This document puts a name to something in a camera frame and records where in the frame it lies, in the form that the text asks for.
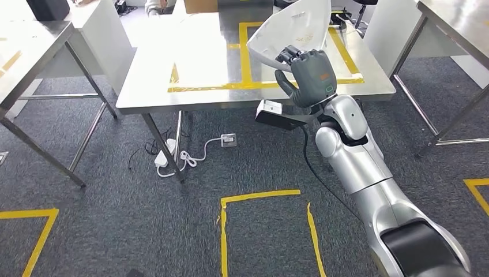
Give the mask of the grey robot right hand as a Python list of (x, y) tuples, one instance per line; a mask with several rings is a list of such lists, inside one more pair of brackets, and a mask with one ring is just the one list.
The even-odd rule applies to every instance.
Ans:
[(302, 51), (289, 45), (279, 53), (276, 61), (290, 66), (296, 85), (282, 70), (275, 70), (274, 75), (280, 88), (296, 106), (315, 106), (336, 93), (337, 78), (324, 50)]

